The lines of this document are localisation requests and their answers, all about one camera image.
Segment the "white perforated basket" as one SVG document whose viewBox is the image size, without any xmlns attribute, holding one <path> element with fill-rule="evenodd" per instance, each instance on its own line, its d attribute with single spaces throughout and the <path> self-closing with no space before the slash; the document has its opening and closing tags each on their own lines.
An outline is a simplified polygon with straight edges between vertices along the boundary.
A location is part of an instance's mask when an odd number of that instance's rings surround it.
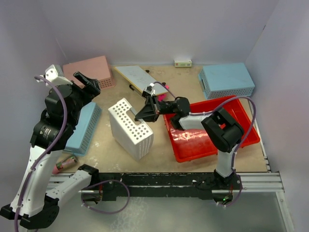
<svg viewBox="0 0 309 232">
<path fill-rule="evenodd" d="M 137 125 L 129 117 L 129 112 L 136 115 L 137 111 L 127 99 L 119 100 L 108 112 L 112 135 L 123 149 L 136 161 L 147 155 L 154 142 L 154 133 L 144 120 L 139 119 Z"/>
</svg>

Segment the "red plastic tray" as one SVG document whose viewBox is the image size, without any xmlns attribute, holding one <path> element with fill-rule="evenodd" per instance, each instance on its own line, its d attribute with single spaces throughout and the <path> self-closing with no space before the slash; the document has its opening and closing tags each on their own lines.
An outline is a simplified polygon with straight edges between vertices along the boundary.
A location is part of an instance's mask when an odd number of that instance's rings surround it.
<svg viewBox="0 0 309 232">
<path fill-rule="evenodd" d="M 232 97 L 227 96 L 200 101 L 190 104 L 190 108 L 193 113 L 209 112 L 230 98 Z M 243 127 L 245 132 L 248 131 L 251 120 L 239 99 L 225 104 L 224 109 Z M 177 162 L 196 160 L 218 153 L 218 149 L 214 146 L 205 130 L 176 130 L 170 121 L 173 116 L 173 114 L 168 114 L 164 115 L 163 118 Z"/>
</svg>

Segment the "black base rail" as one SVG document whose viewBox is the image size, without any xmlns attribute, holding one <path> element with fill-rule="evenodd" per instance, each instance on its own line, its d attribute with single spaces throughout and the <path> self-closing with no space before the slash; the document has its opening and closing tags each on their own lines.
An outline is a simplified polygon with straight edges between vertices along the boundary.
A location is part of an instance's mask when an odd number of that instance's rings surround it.
<svg viewBox="0 0 309 232">
<path fill-rule="evenodd" d="M 97 173 L 82 190 L 100 190 L 102 201 L 117 197 L 198 198 L 230 201 L 242 190 L 238 175 L 216 173 Z"/>
</svg>

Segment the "pink perforated basket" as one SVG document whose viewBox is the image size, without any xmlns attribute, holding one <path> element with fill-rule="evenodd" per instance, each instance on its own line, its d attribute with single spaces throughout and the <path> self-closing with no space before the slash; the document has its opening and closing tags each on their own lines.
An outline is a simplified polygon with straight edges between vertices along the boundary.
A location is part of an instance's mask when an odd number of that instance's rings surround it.
<svg viewBox="0 0 309 232">
<path fill-rule="evenodd" d="M 75 72 L 81 72 L 88 78 L 97 79 L 99 81 L 99 87 L 101 90 L 115 86 L 115 80 L 112 75 L 111 66 L 108 64 L 105 56 L 65 64 L 62 66 L 62 68 L 64 76 L 81 88 L 84 87 L 84 84 L 82 84 L 73 76 Z"/>
</svg>

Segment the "aluminium table frame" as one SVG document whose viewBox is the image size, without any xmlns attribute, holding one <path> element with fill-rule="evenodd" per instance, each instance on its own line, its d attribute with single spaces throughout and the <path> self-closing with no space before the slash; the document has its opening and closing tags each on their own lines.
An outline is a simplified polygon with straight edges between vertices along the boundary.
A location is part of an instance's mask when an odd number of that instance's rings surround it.
<svg viewBox="0 0 309 232">
<path fill-rule="evenodd" d="M 242 143 L 247 137 L 248 137 L 248 132 L 244 132 L 240 146 L 242 145 Z M 220 202 L 220 201 L 214 200 L 217 205 L 222 206 L 222 207 L 231 206 L 240 197 L 240 194 L 243 190 L 261 191 L 261 192 L 268 192 L 268 191 L 282 192 L 283 191 L 282 180 L 278 173 L 264 173 L 264 174 L 263 173 L 248 173 L 248 174 L 241 173 L 241 174 L 238 174 L 235 170 L 235 174 L 238 175 L 241 179 L 242 190 L 237 192 L 234 195 L 233 199 L 230 201 Z"/>
</svg>

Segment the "light blue perforated basket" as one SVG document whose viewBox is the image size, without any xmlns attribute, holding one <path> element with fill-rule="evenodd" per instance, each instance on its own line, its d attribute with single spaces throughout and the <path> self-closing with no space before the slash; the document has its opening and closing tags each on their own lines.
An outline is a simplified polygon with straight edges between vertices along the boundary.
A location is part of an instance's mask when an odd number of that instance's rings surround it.
<svg viewBox="0 0 309 232">
<path fill-rule="evenodd" d="M 198 79 L 207 100 L 226 96 L 251 96 L 255 84 L 244 63 L 203 66 Z"/>
</svg>

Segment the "small white green box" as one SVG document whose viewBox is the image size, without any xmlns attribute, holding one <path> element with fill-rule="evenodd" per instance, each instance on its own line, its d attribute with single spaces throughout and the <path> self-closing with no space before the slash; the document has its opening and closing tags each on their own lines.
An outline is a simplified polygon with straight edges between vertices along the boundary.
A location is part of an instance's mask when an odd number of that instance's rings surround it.
<svg viewBox="0 0 309 232">
<path fill-rule="evenodd" d="M 174 60 L 174 67 L 175 68 L 192 67 L 192 61 L 191 60 Z"/>
</svg>

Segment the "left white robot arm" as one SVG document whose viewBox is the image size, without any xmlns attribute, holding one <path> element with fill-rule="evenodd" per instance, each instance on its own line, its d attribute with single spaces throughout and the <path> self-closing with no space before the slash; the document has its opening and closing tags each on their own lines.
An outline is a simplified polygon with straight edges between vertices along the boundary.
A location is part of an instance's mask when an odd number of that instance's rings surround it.
<svg viewBox="0 0 309 232">
<path fill-rule="evenodd" d="M 74 77 L 84 84 L 84 88 L 65 77 L 35 76 L 51 90 L 44 100 L 46 108 L 41 119 L 33 129 L 28 164 L 20 188 L 14 200 L 0 210 L 2 217 L 13 220 L 16 232 L 49 227 L 61 206 L 75 193 L 99 185 L 98 169 L 84 164 L 67 181 L 47 190 L 56 162 L 78 124 L 81 109 L 100 94 L 97 79 L 80 72 L 74 73 Z"/>
</svg>

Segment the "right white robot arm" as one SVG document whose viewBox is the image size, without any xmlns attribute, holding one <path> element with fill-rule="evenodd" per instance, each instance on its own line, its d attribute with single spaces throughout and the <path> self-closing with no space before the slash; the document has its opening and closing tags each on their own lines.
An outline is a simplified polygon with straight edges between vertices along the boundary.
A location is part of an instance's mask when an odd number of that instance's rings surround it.
<svg viewBox="0 0 309 232">
<path fill-rule="evenodd" d="M 136 113 L 134 120 L 156 122 L 160 115 L 174 114 L 170 119 L 174 129 L 206 131 L 218 150 L 218 161 L 214 170 L 215 185 L 226 189 L 235 175 L 235 152 L 241 144 L 244 129 L 223 106 L 237 98 L 224 101 L 212 111 L 192 113 L 190 102 L 185 97 L 160 102 L 157 97 L 147 96 L 144 106 Z"/>
</svg>

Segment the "pink green tube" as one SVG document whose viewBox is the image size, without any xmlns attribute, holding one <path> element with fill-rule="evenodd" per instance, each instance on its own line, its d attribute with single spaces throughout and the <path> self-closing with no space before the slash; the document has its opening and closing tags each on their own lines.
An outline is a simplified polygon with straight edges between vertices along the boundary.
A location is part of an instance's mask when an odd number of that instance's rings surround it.
<svg viewBox="0 0 309 232">
<path fill-rule="evenodd" d="M 58 162 L 54 166 L 52 174 L 58 174 L 59 172 L 65 170 L 67 168 L 70 168 L 77 163 L 78 163 L 78 159 L 75 155 L 68 156 L 64 160 Z"/>
</svg>

